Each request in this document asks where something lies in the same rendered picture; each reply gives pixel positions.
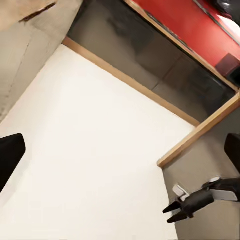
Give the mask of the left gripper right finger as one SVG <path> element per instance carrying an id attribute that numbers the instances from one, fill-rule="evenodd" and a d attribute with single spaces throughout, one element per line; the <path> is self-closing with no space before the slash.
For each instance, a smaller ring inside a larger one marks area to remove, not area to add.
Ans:
<path id="1" fill-rule="evenodd" d="M 227 135 L 224 151 L 240 173 L 240 134 L 231 132 Z"/>

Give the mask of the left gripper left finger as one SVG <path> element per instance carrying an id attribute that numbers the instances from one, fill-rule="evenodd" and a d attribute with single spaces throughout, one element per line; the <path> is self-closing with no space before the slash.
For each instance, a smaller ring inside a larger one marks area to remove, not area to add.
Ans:
<path id="1" fill-rule="evenodd" d="M 26 153 L 22 133 L 0 138 L 0 193 Z"/>

